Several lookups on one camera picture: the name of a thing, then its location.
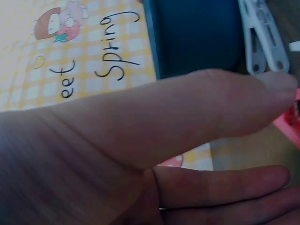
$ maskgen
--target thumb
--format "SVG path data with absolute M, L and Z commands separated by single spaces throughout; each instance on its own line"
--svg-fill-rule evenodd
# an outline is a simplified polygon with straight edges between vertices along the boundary
M 145 169 L 220 137 L 250 134 L 290 107 L 297 82 L 198 71 L 51 107 L 64 124 L 125 165 Z

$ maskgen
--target fingernail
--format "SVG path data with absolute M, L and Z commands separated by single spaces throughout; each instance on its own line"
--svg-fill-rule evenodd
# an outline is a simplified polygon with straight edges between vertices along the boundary
M 284 96 L 294 96 L 298 81 L 289 74 L 268 72 L 256 77 L 272 92 Z

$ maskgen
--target blue container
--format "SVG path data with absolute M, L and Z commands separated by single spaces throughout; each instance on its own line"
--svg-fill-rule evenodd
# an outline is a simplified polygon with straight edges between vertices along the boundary
M 237 0 L 143 0 L 158 79 L 231 69 L 244 51 Z

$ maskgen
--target strawberry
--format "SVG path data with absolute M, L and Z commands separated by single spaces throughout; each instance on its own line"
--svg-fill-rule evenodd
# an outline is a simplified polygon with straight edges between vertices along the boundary
M 61 42 L 67 42 L 73 40 L 80 31 L 80 24 L 77 21 L 74 21 L 73 27 L 68 27 L 63 25 L 62 28 L 57 32 L 57 36 L 64 37 L 64 40 L 59 40 Z
M 181 167 L 183 164 L 183 155 L 171 158 L 159 165 L 161 166 L 172 166 L 172 167 Z

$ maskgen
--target brown hair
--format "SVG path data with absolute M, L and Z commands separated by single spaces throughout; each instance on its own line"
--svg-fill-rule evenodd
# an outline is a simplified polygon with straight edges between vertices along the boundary
M 55 32 L 53 34 L 48 34 L 49 19 L 50 19 L 50 16 L 55 13 L 59 14 L 60 8 L 50 9 L 49 11 L 45 12 L 38 19 L 35 30 L 34 30 L 34 34 L 35 34 L 35 37 L 37 40 L 51 38 L 57 34 L 57 32 Z

